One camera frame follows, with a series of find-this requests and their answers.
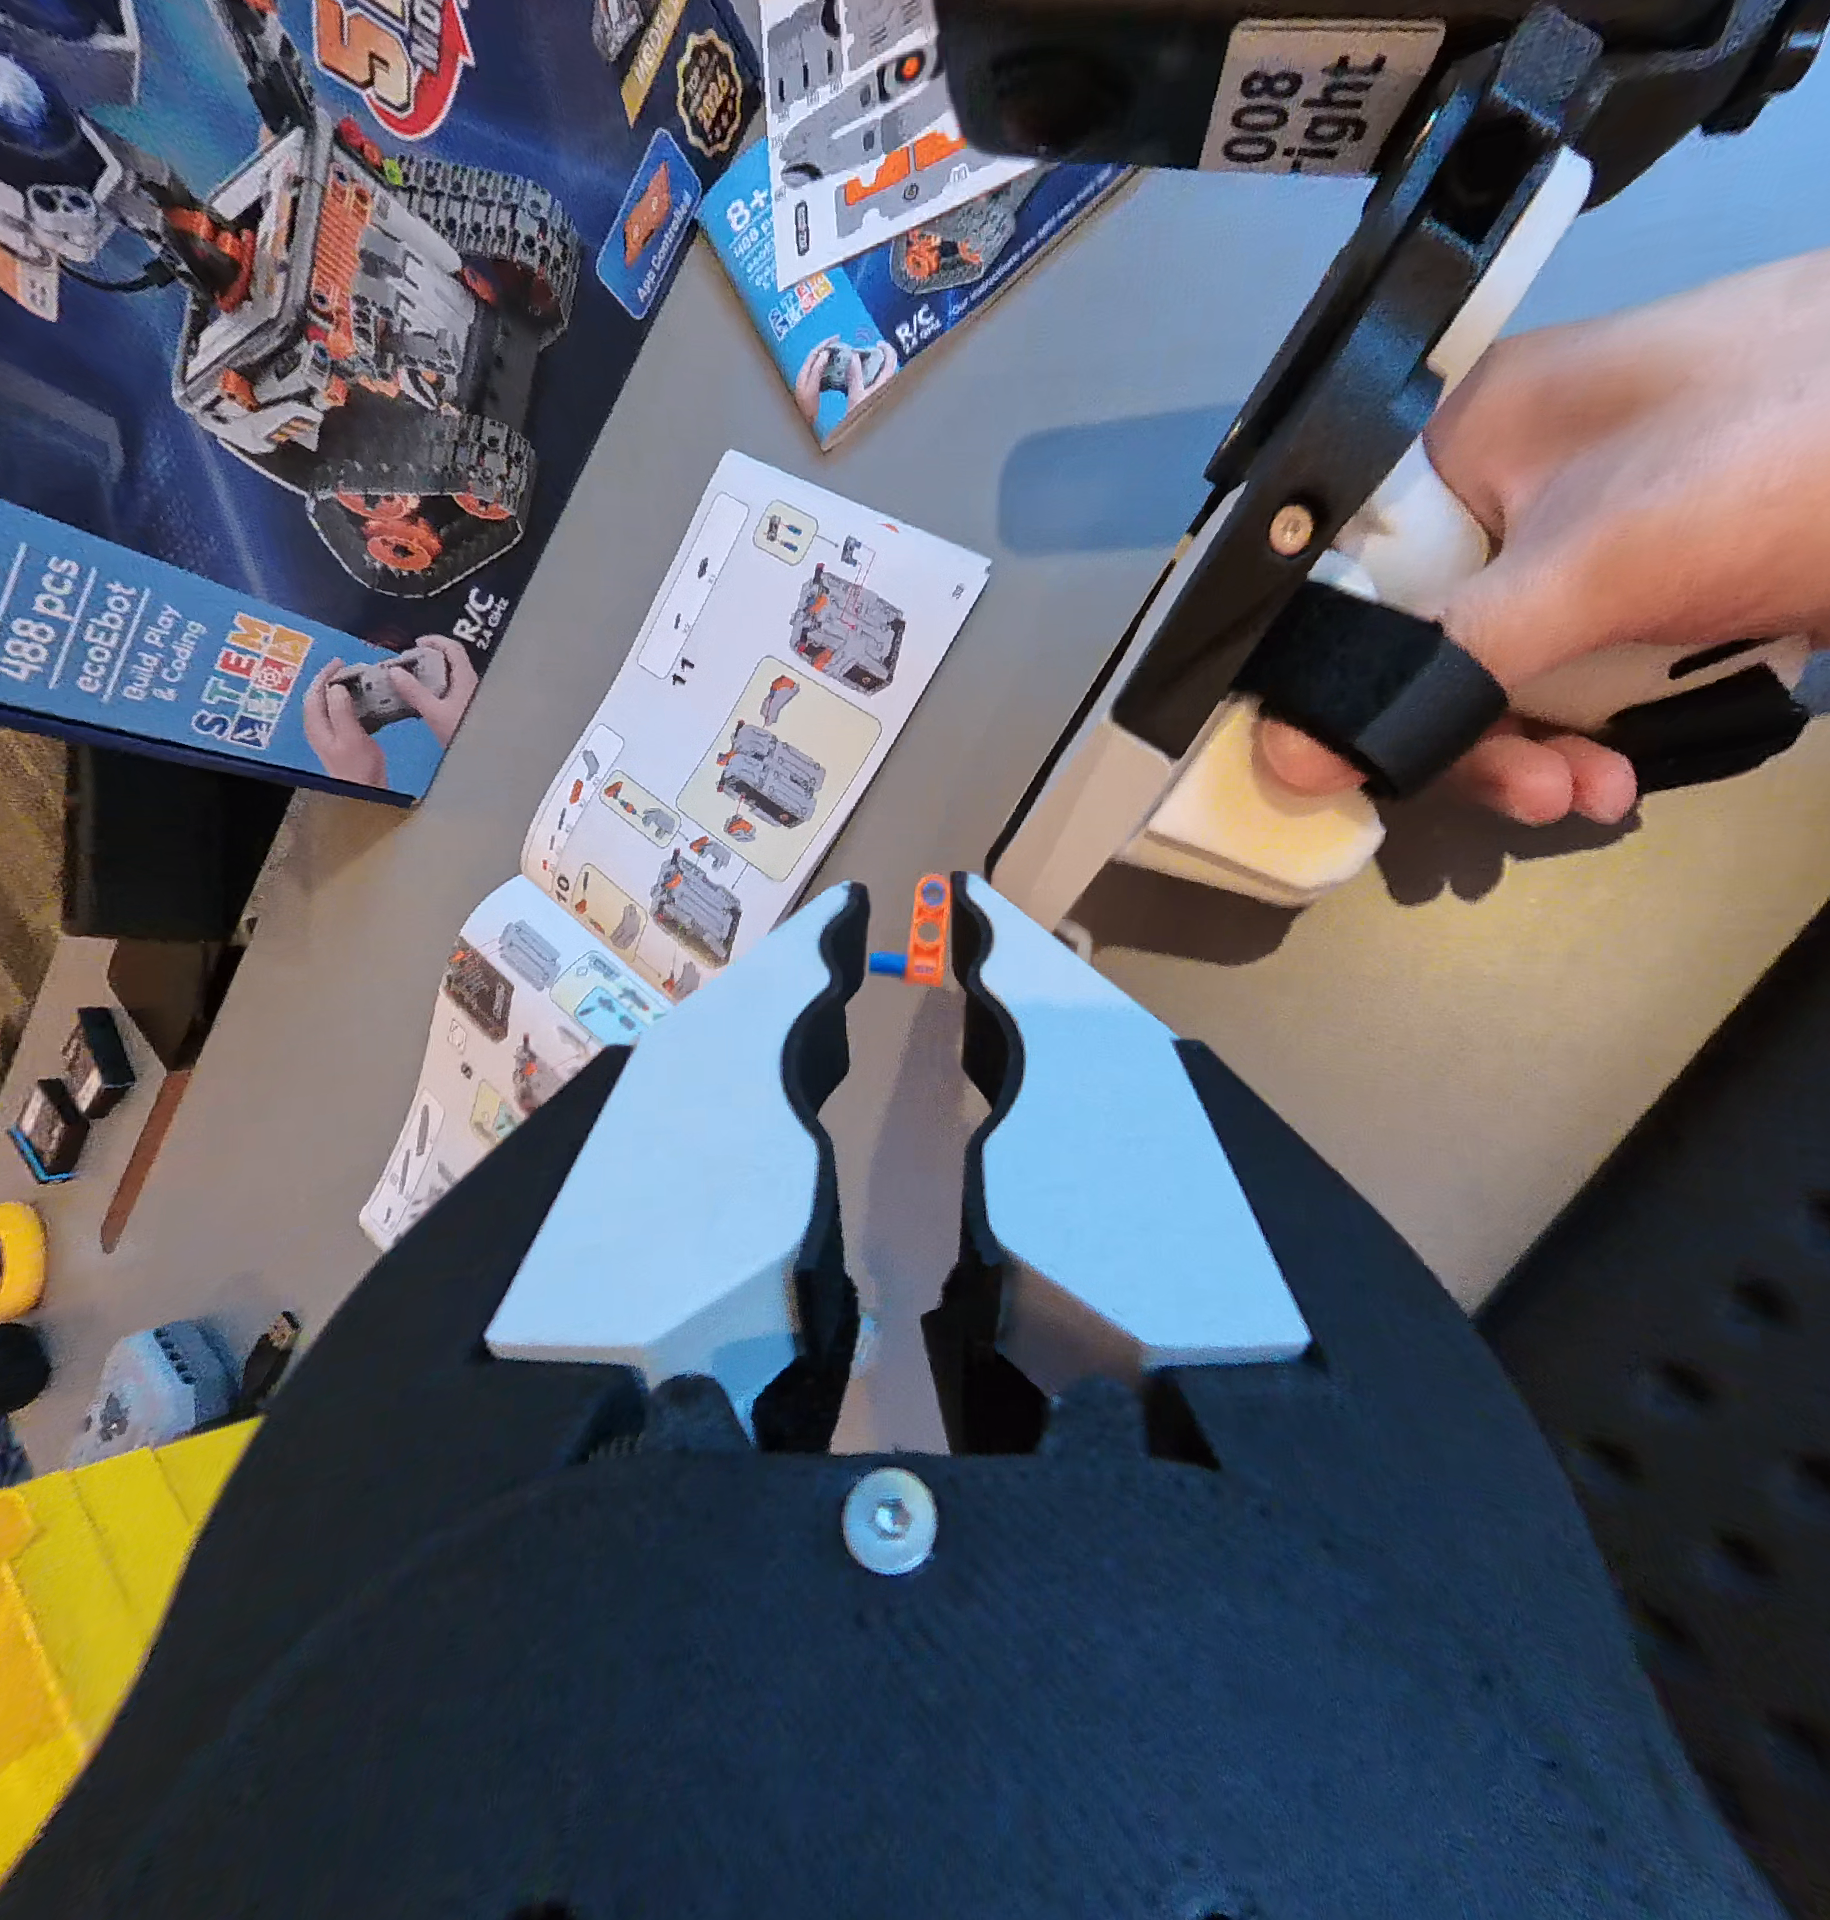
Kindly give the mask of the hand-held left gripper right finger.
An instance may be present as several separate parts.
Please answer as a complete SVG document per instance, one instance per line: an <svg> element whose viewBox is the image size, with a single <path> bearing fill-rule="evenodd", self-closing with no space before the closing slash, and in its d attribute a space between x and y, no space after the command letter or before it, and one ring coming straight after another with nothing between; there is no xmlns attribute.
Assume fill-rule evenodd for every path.
<svg viewBox="0 0 1830 1920"><path fill-rule="evenodd" d="M1184 1043L1004 899L952 877L960 1062L986 1101L924 1343L952 1453L1030 1453L1086 1379L1299 1363L1311 1329Z"/></svg>

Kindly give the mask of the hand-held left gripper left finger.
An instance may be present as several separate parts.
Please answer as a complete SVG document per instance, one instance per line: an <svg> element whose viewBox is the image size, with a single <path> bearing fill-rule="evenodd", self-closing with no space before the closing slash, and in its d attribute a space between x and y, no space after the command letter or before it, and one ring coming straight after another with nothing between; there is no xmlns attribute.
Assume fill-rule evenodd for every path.
<svg viewBox="0 0 1830 1920"><path fill-rule="evenodd" d="M861 1311L823 1106L850 1072L867 929L867 890L832 884L630 1051L492 1356L712 1379L758 1450L832 1448Z"/></svg>

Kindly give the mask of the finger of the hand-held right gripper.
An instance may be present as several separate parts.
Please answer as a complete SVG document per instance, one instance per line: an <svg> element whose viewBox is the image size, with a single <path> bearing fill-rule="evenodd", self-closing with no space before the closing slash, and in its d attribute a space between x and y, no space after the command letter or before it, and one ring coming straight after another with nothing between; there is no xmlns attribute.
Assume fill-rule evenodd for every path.
<svg viewBox="0 0 1830 1920"><path fill-rule="evenodd" d="M1178 542L989 848L989 884L1046 929L1065 920L1095 877L1134 839L1181 772L1181 754L1148 745L1113 721L1113 701L1141 667L1175 603L1202 571L1208 542L1236 514L1241 496L1243 489L1216 496L1199 526Z"/></svg>

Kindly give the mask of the person's right hand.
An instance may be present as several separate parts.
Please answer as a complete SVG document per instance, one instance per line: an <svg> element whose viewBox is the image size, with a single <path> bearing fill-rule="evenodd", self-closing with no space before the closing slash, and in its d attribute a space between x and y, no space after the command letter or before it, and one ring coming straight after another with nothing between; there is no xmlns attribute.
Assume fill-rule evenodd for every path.
<svg viewBox="0 0 1830 1920"><path fill-rule="evenodd" d="M1830 650L1830 248L1500 341L1425 449L1492 542L1436 621L1507 693L1628 642Z"/></svg>

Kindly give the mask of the white sticker sheet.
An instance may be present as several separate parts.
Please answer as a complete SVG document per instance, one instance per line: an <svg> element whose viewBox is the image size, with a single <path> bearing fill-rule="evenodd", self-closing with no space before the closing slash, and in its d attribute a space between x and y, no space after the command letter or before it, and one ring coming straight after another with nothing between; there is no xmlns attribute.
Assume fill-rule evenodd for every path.
<svg viewBox="0 0 1830 1920"><path fill-rule="evenodd" d="M927 3L760 3L779 290L886 247L906 294L987 279L1049 169L960 130Z"/></svg>

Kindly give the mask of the open instruction manual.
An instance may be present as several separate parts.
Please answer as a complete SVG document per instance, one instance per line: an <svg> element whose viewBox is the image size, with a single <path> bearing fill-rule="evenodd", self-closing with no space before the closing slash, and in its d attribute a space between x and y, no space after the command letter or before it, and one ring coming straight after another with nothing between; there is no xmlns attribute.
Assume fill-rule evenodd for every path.
<svg viewBox="0 0 1830 1920"><path fill-rule="evenodd" d="M357 1212L374 1248L787 918L987 577L962 546L719 458L516 877L448 950L413 1097Z"/></svg>

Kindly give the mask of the blue instruction booklet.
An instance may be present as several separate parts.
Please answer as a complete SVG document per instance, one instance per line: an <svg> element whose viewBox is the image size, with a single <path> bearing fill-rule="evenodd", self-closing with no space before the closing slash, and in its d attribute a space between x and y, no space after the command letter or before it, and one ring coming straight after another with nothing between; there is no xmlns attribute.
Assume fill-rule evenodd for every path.
<svg viewBox="0 0 1830 1920"><path fill-rule="evenodd" d="M810 434L832 449L910 363L991 306L1134 171L1034 164L817 272L777 268L766 178L758 138L707 190L702 231Z"/></svg>

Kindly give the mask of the grey toy motor block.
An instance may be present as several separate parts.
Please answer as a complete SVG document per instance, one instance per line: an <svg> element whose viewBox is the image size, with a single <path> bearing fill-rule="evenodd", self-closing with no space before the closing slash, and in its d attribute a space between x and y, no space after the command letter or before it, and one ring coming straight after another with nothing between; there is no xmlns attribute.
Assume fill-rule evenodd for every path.
<svg viewBox="0 0 1830 1920"><path fill-rule="evenodd" d="M240 1364L202 1319L123 1336L89 1393L66 1468L158 1448L226 1420L238 1393Z"/></svg>

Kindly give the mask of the black perforated panel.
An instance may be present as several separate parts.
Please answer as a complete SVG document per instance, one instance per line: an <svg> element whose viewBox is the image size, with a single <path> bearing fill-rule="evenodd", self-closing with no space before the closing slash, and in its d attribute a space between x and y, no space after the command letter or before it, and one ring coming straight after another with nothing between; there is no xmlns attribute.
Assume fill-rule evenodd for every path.
<svg viewBox="0 0 1830 1920"><path fill-rule="evenodd" d="M1478 1327L1719 1813L1830 1918L1830 899Z"/></svg>

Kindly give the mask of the black equipment case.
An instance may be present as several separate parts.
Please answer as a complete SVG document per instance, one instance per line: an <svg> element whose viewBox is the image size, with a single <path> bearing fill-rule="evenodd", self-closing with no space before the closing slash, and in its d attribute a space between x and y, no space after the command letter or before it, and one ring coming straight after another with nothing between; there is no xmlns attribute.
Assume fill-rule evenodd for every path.
<svg viewBox="0 0 1830 1920"><path fill-rule="evenodd" d="M218 944L238 935L294 790L70 745L60 926L68 937Z"/></svg>

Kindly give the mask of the yellow plastic bin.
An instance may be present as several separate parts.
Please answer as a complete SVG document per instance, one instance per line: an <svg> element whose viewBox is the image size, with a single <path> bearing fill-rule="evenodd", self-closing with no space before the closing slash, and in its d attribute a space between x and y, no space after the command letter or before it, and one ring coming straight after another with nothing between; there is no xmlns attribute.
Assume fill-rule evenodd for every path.
<svg viewBox="0 0 1830 1920"><path fill-rule="evenodd" d="M0 1885L127 1702L261 1418L0 1489Z"/></svg>

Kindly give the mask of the blue toy robot box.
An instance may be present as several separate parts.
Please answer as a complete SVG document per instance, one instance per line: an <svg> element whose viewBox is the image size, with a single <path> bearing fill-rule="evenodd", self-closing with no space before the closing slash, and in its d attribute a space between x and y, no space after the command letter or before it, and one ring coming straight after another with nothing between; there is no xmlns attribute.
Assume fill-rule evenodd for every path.
<svg viewBox="0 0 1830 1920"><path fill-rule="evenodd" d="M733 5L0 3L0 728L420 804L758 89Z"/></svg>

